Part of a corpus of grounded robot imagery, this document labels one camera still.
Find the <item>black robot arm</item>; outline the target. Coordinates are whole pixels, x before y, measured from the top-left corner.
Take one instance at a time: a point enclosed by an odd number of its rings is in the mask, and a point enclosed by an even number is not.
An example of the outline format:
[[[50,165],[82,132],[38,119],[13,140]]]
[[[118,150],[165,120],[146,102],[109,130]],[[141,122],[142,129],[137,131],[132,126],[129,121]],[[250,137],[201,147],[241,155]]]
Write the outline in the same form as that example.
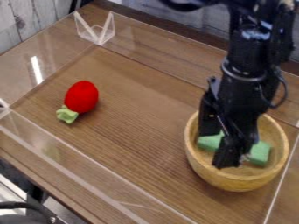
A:
[[[228,54],[220,64],[221,77],[208,78],[200,98],[198,136],[224,134],[210,164],[218,169],[237,167],[258,140],[258,117],[285,101],[273,98],[277,88],[287,86],[280,65],[295,49],[299,0],[158,1],[180,12],[226,6]]]

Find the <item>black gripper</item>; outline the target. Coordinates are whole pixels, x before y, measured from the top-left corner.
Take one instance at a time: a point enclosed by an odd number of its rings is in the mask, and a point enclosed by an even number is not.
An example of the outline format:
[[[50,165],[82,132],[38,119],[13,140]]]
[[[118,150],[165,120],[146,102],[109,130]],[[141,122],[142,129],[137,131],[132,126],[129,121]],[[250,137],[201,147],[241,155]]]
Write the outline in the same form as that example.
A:
[[[277,66],[257,66],[248,71],[225,58],[220,71],[220,78],[208,79],[198,110],[198,136],[218,135],[210,162],[218,170],[240,166],[258,140],[257,119],[281,104],[272,103],[281,81]]]

